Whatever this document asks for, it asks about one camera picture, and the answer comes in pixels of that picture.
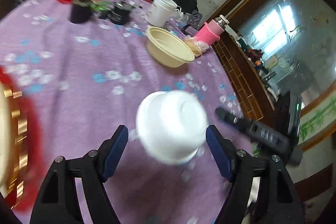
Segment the purple floral tablecloth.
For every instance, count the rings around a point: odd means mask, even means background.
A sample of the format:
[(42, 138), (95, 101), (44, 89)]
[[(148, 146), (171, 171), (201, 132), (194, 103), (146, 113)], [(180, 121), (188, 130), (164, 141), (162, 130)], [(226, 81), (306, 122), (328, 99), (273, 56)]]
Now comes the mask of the purple floral tablecloth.
[(93, 16), (73, 24), (70, 5), (27, 0), (1, 20), (1, 67), (30, 102), (38, 125), (17, 217), (29, 223), (43, 178), (56, 156), (83, 156), (109, 139), (119, 125), (129, 140), (112, 178), (108, 197), (122, 223), (214, 223), (229, 185), (207, 145), (180, 166), (163, 165), (143, 149), (135, 126), (141, 101), (150, 93), (182, 90), (203, 105), (211, 124), (238, 148), (250, 142), (217, 120), (221, 106), (242, 113), (215, 52), (171, 69), (146, 50), (148, 5), (135, 5), (131, 21), (117, 26)]

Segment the wooden glass cabinet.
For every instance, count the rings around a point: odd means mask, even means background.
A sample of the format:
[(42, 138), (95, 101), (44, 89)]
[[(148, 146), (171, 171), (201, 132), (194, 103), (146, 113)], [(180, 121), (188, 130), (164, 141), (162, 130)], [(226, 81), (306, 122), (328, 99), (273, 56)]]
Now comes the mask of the wooden glass cabinet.
[(308, 202), (335, 193), (335, 0), (226, 0), (215, 52), (251, 118), (272, 123), (275, 100), (301, 98), (303, 161), (290, 174)]

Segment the plastic bag with snacks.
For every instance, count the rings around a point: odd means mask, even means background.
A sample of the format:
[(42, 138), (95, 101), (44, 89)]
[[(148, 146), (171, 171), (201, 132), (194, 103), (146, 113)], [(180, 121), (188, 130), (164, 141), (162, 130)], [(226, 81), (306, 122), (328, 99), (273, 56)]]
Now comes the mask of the plastic bag with snacks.
[(196, 41), (194, 38), (187, 36), (184, 39), (185, 44), (189, 47), (189, 49), (194, 54), (195, 58), (199, 57), (203, 53), (205, 53), (210, 46), (203, 41)]

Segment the black electronic device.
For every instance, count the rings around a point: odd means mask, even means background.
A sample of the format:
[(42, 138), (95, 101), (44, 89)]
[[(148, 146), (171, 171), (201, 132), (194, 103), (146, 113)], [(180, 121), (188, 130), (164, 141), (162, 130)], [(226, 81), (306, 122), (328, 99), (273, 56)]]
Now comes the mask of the black electronic device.
[(114, 2), (108, 12), (108, 19), (116, 25), (123, 26), (129, 21), (132, 9), (133, 7), (124, 1)]

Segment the red glass plate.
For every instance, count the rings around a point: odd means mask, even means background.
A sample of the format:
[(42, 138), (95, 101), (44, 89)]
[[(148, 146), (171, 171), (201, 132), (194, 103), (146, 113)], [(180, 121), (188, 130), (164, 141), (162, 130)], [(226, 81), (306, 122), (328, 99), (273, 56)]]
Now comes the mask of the red glass plate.
[(25, 211), (37, 197), (46, 167), (42, 131), (33, 101), (1, 68), (1, 84), (7, 88), (11, 108), (12, 166), (7, 192), (2, 194), (11, 209)]

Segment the white plastic jar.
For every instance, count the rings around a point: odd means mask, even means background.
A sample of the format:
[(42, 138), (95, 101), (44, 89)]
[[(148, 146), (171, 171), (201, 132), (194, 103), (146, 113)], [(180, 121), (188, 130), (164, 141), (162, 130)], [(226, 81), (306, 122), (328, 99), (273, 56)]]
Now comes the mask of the white plastic jar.
[(163, 27), (169, 18), (178, 10), (173, 0), (153, 0), (144, 18), (155, 27)]

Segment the green circuit board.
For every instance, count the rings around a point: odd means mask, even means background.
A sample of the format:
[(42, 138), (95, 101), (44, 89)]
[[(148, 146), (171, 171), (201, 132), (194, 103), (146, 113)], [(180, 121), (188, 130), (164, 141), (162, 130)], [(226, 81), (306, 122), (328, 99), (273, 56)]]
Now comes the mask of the green circuit board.
[(110, 10), (111, 6), (112, 6), (112, 2), (110, 1), (92, 1), (91, 9), (95, 13), (101, 14), (104, 11)]

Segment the pink sleeved bottle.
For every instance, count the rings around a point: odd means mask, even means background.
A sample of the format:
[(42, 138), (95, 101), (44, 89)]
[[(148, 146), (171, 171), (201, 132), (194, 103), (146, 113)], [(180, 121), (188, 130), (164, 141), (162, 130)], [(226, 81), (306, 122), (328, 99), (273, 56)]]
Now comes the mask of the pink sleeved bottle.
[(219, 15), (219, 17), (212, 19), (209, 23), (204, 23), (203, 27), (194, 36), (194, 40), (211, 46), (214, 42), (219, 41), (221, 34), (229, 23), (225, 16)]

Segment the white foam bowl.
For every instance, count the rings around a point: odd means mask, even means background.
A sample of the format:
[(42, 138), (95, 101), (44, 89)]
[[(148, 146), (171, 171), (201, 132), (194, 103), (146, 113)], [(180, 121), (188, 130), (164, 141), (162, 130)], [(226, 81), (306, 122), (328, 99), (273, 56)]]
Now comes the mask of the white foam bowl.
[(207, 114), (194, 94), (154, 92), (140, 103), (135, 119), (145, 151), (166, 165), (190, 161), (206, 141)]

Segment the black cylinder container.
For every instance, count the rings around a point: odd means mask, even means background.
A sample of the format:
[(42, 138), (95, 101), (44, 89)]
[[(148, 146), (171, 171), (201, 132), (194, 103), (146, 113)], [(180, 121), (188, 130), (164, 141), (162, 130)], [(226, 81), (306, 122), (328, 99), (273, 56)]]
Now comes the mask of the black cylinder container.
[(82, 24), (90, 20), (92, 10), (91, 0), (72, 0), (69, 21), (73, 24)]

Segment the small beige plastic bowl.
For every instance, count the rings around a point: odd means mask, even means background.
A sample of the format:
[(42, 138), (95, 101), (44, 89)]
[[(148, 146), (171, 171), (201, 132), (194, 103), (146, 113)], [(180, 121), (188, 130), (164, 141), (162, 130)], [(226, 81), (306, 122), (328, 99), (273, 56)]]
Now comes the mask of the small beige plastic bowl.
[(195, 60), (192, 50), (185, 42), (163, 28), (149, 26), (146, 36), (147, 51), (152, 58), (166, 67), (178, 68)]

